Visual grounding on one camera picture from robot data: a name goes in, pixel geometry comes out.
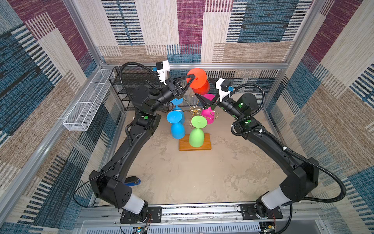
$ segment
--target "aluminum frame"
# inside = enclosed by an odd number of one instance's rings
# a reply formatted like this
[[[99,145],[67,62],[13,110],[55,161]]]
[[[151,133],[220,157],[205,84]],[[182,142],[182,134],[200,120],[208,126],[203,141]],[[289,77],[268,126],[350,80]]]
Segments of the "aluminum frame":
[[[7,190],[4,192],[0,200],[0,226],[3,225],[4,221],[16,205],[19,198],[22,196],[26,187],[29,185],[37,171],[39,170],[42,163],[48,157],[49,152],[53,149],[56,142],[60,138],[61,134],[66,130],[63,122],[74,105],[79,100],[80,96],[86,90],[91,80],[99,72],[99,69],[95,69],[86,80],[85,84],[80,88],[75,97],[72,99],[68,107],[61,114],[60,118],[57,119],[51,130],[44,137],[38,148],[31,155],[29,160],[22,167],[20,172],[14,178],[12,183],[9,185]]]
[[[267,120],[267,122],[269,123],[270,128],[272,129],[273,135],[276,136],[278,139],[280,139],[282,142],[284,142],[283,139],[280,138],[280,136],[279,136],[279,134],[278,134],[278,131],[277,131],[277,129],[275,128],[275,126],[274,126],[272,120],[270,119],[270,116],[269,116],[269,114],[267,113],[267,111],[264,110],[264,109],[263,109],[262,111],[264,112],[265,117],[266,117],[266,120]]]
[[[102,69],[113,69],[115,66],[121,66],[122,64],[106,64],[97,49],[94,45],[89,33],[87,32],[83,21],[77,11],[76,6],[72,0],[63,0],[73,21],[75,22],[78,31],[80,32],[83,41],[85,42],[89,52],[91,53],[97,66],[100,66]],[[276,90],[278,89],[279,84],[284,75],[282,73],[286,72],[288,65],[295,57],[296,52],[300,48],[300,45],[304,42],[307,32],[310,30],[312,23],[315,20],[317,13],[321,10],[326,0],[315,0],[315,3],[312,5],[310,12],[303,21],[301,25],[300,33],[295,38],[295,43],[292,46],[290,52],[286,57],[285,63],[172,63],[170,64],[170,69],[193,69],[201,68],[206,70],[239,70],[239,69],[263,69],[263,70],[280,70],[276,76],[275,81],[273,82],[267,97],[264,103],[264,109],[269,105],[271,99],[273,98]],[[155,63],[143,63],[145,66],[154,67]]]
[[[228,223],[253,223],[253,222],[272,222],[272,219],[248,220],[245,221],[242,215],[236,211],[240,204],[255,202],[230,202],[230,203],[197,203],[197,204],[168,204],[168,205],[149,205],[162,206],[161,223],[152,224],[153,226],[165,226],[170,224],[228,224]],[[277,219],[278,222],[286,222],[289,215],[289,207],[281,207],[283,219]],[[74,233],[83,234],[87,228],[118,227],[120,215],[113,206],[98,207],[95,209],[82,208],[77,219]],[[293,221],[315,221],[319,230],[323,234],[332,233],[329,229],[328,221],[316,202],[302,201],[293,204]],[[123,224],[122,228],[133,226],[133,224]]]
[[[104,165],[109,162],[109,160],[113,157],[113,155],[116,151],[116,147],[118,145],[119,137],[121,136],[121,132],[123,130],[123,125],[125,124],[126,115],[127,114],[124,113],[124,112],[121,114],[121,117],[118,121],[116,131],[115,131],[114,136],[113,136],[112,143],[110,144],[110,147],[109,147],[109,150],[108,150],[107,157],[104,161]]]

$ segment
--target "black cable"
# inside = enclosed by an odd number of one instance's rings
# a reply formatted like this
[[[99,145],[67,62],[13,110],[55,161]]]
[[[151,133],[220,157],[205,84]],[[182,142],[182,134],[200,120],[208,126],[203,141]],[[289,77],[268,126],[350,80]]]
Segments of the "black cable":
[[[149,80],[145,80],[145,82],[147,82],[147,84],[149,84],[149,86],[151,86],[153,89],[160,90],[158,87],[156,87],[154,84],[152,84],[152,82],[150,82]]]
[[[236,206],[236,211],[237,211],[238,213],[246,213],[246,211],[244,211],[244,210],[238,211],[237,208],[238,208],[239,206],[240,206],[240,205],[237,205],[237,206]]]
[[[289,216],[288,216],[288,221],[286,225],[281,230],[275,232],[274,234],[281,234],[282,232],[284,232],[288,228],[289,224],[291,223],[291,219],[292,219],[292,204],[289,205]]]
[[[95,178],[101,176],[101,175],[104,174],[104,173],[107,173],[109,170],[112,170],[112,169],[114,168],[114,166],[115,166],[119,161],[121,161],[122,159],[124,159],[124,158],[127,156],[127,154],[128,154],[129,152],[127,152],[127,153],[126,153],[122,158],[120,158],[116,163],[114,163],[113,166],[110,167],[108,170],[104,171],[103,173],[99,174],[98,176],[95,176],[94,178],[92,178],[92,179],[86,181],[84,184],[82,184],[81,186],[79,186],[79,187],[75,190],[75,192],[73,193],[73,200],[74,200],[74,201],[75,201],[75,202],[76,202],[80,207],[83,207],[83,208],[97,208],[97,207],[103,207],[103,206],[111,206],[111,205],[102,205],[102,206],[84,206],[84,205],[80,204],[80,203],[75,199],[75,194],[77,193],[77,191],[78,191],[81,187],[83,187],[85,184],[87,184],[87,183],[90,182],[91,180],[93,180],[93,179],[95,179]]]
[[[244,134],[247,134],[247,133],[250,133],[250,132],[255,132],[255,131],[260,131],[260,129],[258,128],[255,128],[255,129],[251,129],[251,130],[248,130],[248,131],[245,131]],[[234,132],[234,127],[231,127],[231,132],[232,134],[236,135],[236,136],[240,136],[240,134]],[[270,136],[281,148],[284,148],[286,147],[285,144],[283,144],[278,138],[276,138],[273,134],[271,134],[270,132],[266,131],[266,130],[262,130],[262,133],[265,133],[266,135]],[[330,172],[329,170],[325,169],[324,167],[318,165],[318,164],[315,164],[313,162],[310,162],[308,159],[304,158],[304,157],[301,157],[299,156],[298,154],[296,154],[294,151],[292,151],[291,149],[287,148],[284,150],[286,153],[288,153],[289,155],[291,155],[292,157],[294,158],[297,158],[298,160],[301,160],[309,165],[312,165],[313,167],[317,168],[318,170],[326,173],[328,176],[330,176],[331,178],[333,178],[339,185],[340,187],[340,194],[337,195],[336,197],[334,198],[315,198],[315,197],[304,197],[303,200],[309,200],[309,201],[316,201],[316,202],[322,202],[322,203],[332,203],[332,202],[337,202],[337,201],[340,201],[342,200],[345,196],[346,196],[346,187],[344,185],[344,183],[339,179],[339,177],[337,177],[336,175],[334,175],[332,172]]]
[[[230,95],[233,95],[237,90],[239,90],[239,89],[241,89],[241,88],[243,88],[243,87],[246,87],[246,86],[253,86],[253,87],[258,88],[258,89],[261,91],[261,95],[262,95],[261,104],[258,106],[257,110],[256,110],[255,112],[253,112],[252,114],[247,115],[247,116],[245,116],[245,117],[243,117],[243,118],[240,118],[240,119],[238,119],[237,121],[233,122],[232,125],[234,125],[234,126],[235,126],[236,124],[238,124],[238,123],[244,121],[244,120],[248,120],[248,119],[249,119],[250,117],[252,117],[252,116],[255,116],[257,113],[259,113],[259,112],[261,111],[262,107],[264,106],[264,102],[265,102],[265,92],[264,92],[264,90],[263,90],[260,86],[255,85],[255,84],[249,84],[249,83],[247,83],[247,84],[239,85],[238,87],[236,87],[236,88],[234,89],[233,92],[231,92]]]
[[[122,232],[123,234],[126,234],[126,233],[122,230],[122,228],[121,228],[121,219],[120,219],[120,221],[119,221],[119,228],[121,229],[121,232]]]
[[[132,147],[132,141],[131,141],[131,135],[130,135],[130,132],[129,132],[129,127],[132,125],[132,122],[129,123],[126,127],[125,127],[125,133],[126,133],[126,136],[127,136],[127,139],[129,139],[129,145],[130,145],[130,148]]]
[[[151,223],[152,223],[152,214],[149,214],[150,216],[149,216],[149,226],[148,226],[148,228],[150,228],[151,227]]]

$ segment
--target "wooden base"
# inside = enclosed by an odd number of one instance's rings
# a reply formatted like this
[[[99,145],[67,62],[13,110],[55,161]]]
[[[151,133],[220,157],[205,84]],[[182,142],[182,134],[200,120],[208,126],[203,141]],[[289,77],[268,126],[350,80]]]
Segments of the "wooden base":
[[[209,150],[212,149],[212,145],[210,144],[210,136],[209,133],[204,133],[204,143],[201,147],[195,148],[190,145],[188,142],[190,138],[189,134],[186,134],[184,138],[179,139],[179,151],[191,151],[191,150]]]

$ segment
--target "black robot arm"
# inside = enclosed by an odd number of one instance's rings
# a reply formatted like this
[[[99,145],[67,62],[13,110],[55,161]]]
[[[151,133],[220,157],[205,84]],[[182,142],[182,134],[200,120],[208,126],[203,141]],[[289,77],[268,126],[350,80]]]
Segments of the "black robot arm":
[[[182,87],[180,81],[186,78],[191,79],[185,87]],[[147,202],[138,198],[132,193],[132,189],[124,184],[127,173],[143,145],[158,127],[161,116],[156,113],[156,110],[175,98],[183,97],[194,79],[194,75],[169,78],[165,80],[166,86],[156,94],[151,93],[149,88],[143,85],[135,88],[132,95],[135,117],[125,128],[126,140],[100,171],[92,171],[89,175],[96,197],[115,207],[130,211],[136,221],[146,218]]]
[[[214,110],[216,106],[219,106],[224,112],[232,115],[236,121],[231,125],[231,132],[257,145],[287,175],[287,178],[278,188],[271,192],[266,192],[256,200],[255,209],[259,217],[268,217],[275,209],[278,209],[278,206],[292,204],[303,199],[328,203],[340,201],[344,198],[346,188],[337,176],[319,166],[319,163],[314,158],[306,159],[304,156],[288,149],[253,117],[260,111],[263,102],[259,107],[256,97],[250,93],[243,94],[238,101],[234,101],[230,97],[235,89],[239,90],[242,87],[250,85],[259,88],[264,99],[265,94],[260,87],[253,84],[245,84],[233,89],[230,87],[229,80],[210,80],[212,83],[219,84],[216,85],[216,88],[220,90],[220,93],[212,100],[196,94],[203,107],[205,109],[211,107]],[[329,199],[306,197],[318,185],[319,170],[331,176],[339,184],[341,192],[337,197]]]

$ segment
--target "mounting plate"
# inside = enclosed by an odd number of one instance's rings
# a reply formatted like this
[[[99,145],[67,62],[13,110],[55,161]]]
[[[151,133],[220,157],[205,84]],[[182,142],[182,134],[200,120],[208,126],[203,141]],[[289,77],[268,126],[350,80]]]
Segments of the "mounting plate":
[[[152,224],[161,222],[161,215],[162,215],[162,207],[161,206],[148,207],[148,213],[150,213],[152,215],[152,219],[151,219]],[[150,216],[147,216],[145,221],[143,221],[142,223],[143,224],[147,223],[149,221],[149,218],[150,218]],[[132,215],[127,210],[123,210],[120,223],[121,224],[136,224]]]
[[[251,220],[251,219],[260,219],[256,215],[256,210],[254,208],[254,203],[252,204],[241,204],[240,205],[240,210],[244,211],[242,212],[242,217],[244,220]],[[280,210],[279,206],[276,207],[274,215],[276,219],[283,219],[282,211]]]

